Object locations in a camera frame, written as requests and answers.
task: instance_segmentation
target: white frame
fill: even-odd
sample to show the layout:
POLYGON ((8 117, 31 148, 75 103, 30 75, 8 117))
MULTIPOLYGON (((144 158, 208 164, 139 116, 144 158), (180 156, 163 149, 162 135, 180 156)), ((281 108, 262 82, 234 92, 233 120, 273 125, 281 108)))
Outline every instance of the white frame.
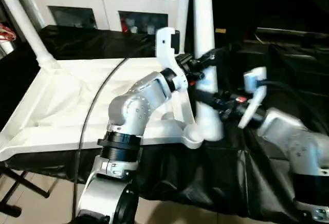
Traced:
POLYGON ((103 0, 110 30, 122 31, 119 11, 168 15, 168 27, 176 27, 178 0, 103 0))
POLYGON ((56 25, 48 6, 91 8, 98 29, 108 30, 103 0, 34 0, 42 16, 44 26, 56 25))

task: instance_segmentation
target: white plastic part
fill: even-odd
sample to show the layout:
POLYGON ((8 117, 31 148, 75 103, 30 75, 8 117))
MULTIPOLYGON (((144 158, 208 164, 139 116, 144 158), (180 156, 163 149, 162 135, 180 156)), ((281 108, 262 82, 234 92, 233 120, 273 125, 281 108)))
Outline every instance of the white plastic part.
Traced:
POLYGON ((0 40, 0 47, 3 49, 3 51, 6 54, 10 54, 14 50, 14 48, 11 45, 11 42, 5 42, 0 40))
POLYGON ((238 127, 244 129, 251 120, 259 105, 266 96, 266 86, 257 87, 257 81, 266 79, 266 67, 257 67, 244 74, 245 88, 248 92, 253 92, 253 97, 250 100, 249 106, 242 116, 238 127))
POLYGON ((180 33, 179 53, 184 53, 189 0, 178 0, 177 26, 180 33))
POLYGON ((29 17, 24 11, 19 0, 4 0, 4 1, 7 4, 11 14, 15 18, 17 24, 19 25, 21 31, 24 33, 25 38, 31 45, 36 55, 36 60, 38 61, 39 66, 47 70, 59 68, 57 61, 47 51, 45 45, 42 43, 38 33, 33 27, 29 17))
POLYGON ((156 33, 156 56, 163 68, 172 69, 177 77, 173 82, 179 92, 172 94, 174 116, 176 120, 186 124, 195 123, 189 95, 187 92, 188 81, 183 70, 178 66, 175 59, 175 51, 171 47, 171 35, 175 34, 175 29, 166 27, 156 33))
MULTIPOLYGON (((195 57, 215 48, 214 24, 212 15, 212 0, 194 0, 194 49, 195 57)), ((217 92, 216 67, 208 67, 205 78, 198 81, 196 87, 207 92, 217 92)), ((204 103, 196 104, 196 123, 204 138, 208 141, 218 141, 223 138, 223 125, 217 111, 204 103)))
POLYGON ((188 124, 183 131, 182 143, 190 149, 199 148, 204 141, 202 132, 197 124, 188 124))
POLYGON ((142 145, 182 143, 194 150, 202 145, 203 140, 197 124, 186 125, 171 119, 149 122, 142 138, 142 145))

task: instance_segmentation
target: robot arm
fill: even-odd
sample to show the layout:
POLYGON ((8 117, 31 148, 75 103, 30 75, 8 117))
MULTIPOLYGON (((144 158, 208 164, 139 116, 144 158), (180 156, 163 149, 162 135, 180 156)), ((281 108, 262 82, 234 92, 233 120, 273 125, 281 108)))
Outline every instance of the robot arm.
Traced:
MULTIPOLYGON (((211 94, 197 90, 195 97, 218 110, 222 120, 238 120, 250 106, 246 98, 225 91, 211 94)), ((289 160, 294 203, 305 220, 329 223, 329 137, 308 130, 301 120, 276 108, 266 112, 258 108, 248 125, 289 160)))
MULTIPOLYGON (((164 70, 153 72, 139 80, 127 93, 114 98, 110 103, 107 132, 98 141, 103 148, 101 154, 95 158, 80 198, 78 218, 101 217, 106 218, 106 223, 109 224, 134 223, 138 205, 134 178, 140 146, 152 112, 171 99, 172 92, 184 92, 189 83, 202 78, 202 70, 214 64, 215 55, 221 52, 218 49, 211 50, 197 60, 190 54, 175 58, 171 46, 171 37, 175 34, 172 28, 163 28, 157 32, 157 58, 164 70)), ((169 121, 170 125, 167 126, 167 120, 160 126, 157 134, 162 133, 164 137, 157 138, 156 143, 172 143, 166 137, 168 132, 174 132, 168 129, 171 127, 175 128, 176 134, 183 137, 188 147, 198 148, 201 145, 203 138, 194 129, 195 124, 169 121)))

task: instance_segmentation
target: black cable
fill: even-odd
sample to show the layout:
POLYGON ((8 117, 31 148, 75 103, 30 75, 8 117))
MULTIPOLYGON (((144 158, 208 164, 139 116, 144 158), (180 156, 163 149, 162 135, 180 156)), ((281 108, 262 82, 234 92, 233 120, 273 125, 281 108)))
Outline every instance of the black cable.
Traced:
POLYGON ((290 95, 292 95, 304 108, 306 108, 310 112, 311 115, 313 115, 317 119, 319 124, 315 123, 315 126, 317 127, 319 132, 329 135, 329 128, 326 124, 326 121, 321 117, 320 114, 318 114, 318 112, 316 112, 316 110, 314 110, 307 102, 305 102, 305 100, 299 95, 298 92, 293 90, 289 85, 286 85, 281 82, 267 81, 267 80, 260 81, 259 85, 276 86, 276 87, 286 91, 290 95))
POLYGON ((96 95, 90 105, 90 108, 87 112, 86 118, 83 122, 83 126, 82 126, 82 130, 81 130, 81 135, 80 135, 80 141, 79 141, 79 147, 78 150, 75 153, 75 177, 74 177, 74 186, 73 186, 73 200, 72 200, 72 221, 75 219, 76 217, 76 206, 77 206, 77 187, 78 187, 78 177, 79 177, 79 164, 80 164, 80 155, 81 155, 81 149, 82 149, 82 141, 83 141, 83 135, 84 132, 86 130, 87 127, 87 122, 88 119, 90 117, 90 114, 92 113, 94 106, 97 102, 97 99, 99 97, 99 95, 101 94, 103 88, 105 87, 105 85, 108 83, 108 81, 110 80, 110 78, 116 73, 116 71, 127 61, 129 60, 133 55, 135 55, 136 53, 138 53, 139 51, 150 47, 152 43, 147 43, 141 47, 139 47, 138 49, 136 49, 135 51, 133 51, 127 58, 124 58, 115 68, 113 68, 113 70, 109 73, 109 75, 105 78, 105 80, 103 81, 103 83, 101 84, 101 86, 99 87, 98 91, 96 92, 96 95))

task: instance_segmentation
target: glass cabinet door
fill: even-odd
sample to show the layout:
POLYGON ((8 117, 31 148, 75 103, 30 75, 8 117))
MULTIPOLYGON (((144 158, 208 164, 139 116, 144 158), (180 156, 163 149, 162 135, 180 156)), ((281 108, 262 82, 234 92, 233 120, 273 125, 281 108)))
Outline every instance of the glass cabinet door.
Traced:
POLYGON ((110 30, 155 34, 176 27, 178 0, 104 0, 110 30))
POLYGON ((123 32, 155 35, 168 26, 168 14, 119 11, 119 16, 123 32))
POLYGON ((34 0, 44 26, 108 30, 103 0, 34 0))
POLYGON ((91 8, 48 7, 57 25, 97 29, 95 16, 91 8))

